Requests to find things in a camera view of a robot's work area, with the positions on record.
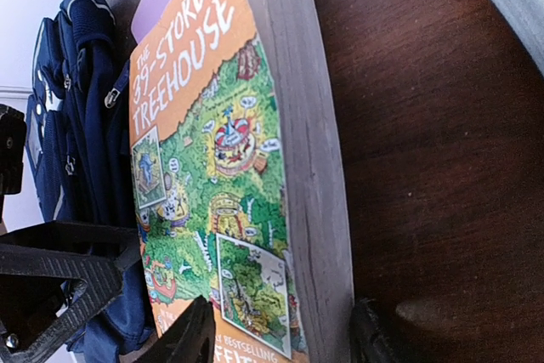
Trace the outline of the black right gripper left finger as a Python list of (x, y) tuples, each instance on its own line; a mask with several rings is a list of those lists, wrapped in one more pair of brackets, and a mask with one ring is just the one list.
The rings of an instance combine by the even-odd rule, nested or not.
[(146, 361), (213, 362), (215, 335), (213, 306), (198, 297), (146, 352)]

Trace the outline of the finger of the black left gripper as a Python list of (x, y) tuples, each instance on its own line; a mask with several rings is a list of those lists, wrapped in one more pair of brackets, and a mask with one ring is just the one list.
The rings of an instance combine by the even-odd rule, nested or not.
[(122, 294), (126, 227), (52, 221), (1, 237), (1, 356), (47, 359)]

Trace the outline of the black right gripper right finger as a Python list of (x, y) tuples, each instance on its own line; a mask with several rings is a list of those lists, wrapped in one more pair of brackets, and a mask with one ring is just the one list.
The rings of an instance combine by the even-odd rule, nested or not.
[(390, 319), (374, 299), (358, 300), (349, 320), (353, 362), (403, 362), (402, 347), (393, 333)]

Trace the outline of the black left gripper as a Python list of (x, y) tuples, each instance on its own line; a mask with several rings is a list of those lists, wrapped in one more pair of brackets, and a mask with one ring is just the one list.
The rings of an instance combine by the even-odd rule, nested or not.
[(4, 227), (5, 196), (22, 190), (23, 154), (26, 143), (25, 115), (9, 105), (1, 104), (1, 226)]

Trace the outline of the navy blue student backpack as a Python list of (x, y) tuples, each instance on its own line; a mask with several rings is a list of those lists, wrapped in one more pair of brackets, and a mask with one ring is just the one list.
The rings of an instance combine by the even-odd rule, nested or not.
[(63, 0), (39, 27), (26, 152), (45, 221), (137, 226), (115, 29), (106, 0)]

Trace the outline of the orange treehouse paperback book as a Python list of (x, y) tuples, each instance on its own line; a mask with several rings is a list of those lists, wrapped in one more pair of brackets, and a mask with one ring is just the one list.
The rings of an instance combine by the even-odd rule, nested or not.
[(215, 362), (348, 362), (349, 217), (315, 0), (171, 0), (130, 57), (140, 249), (162, 337)]

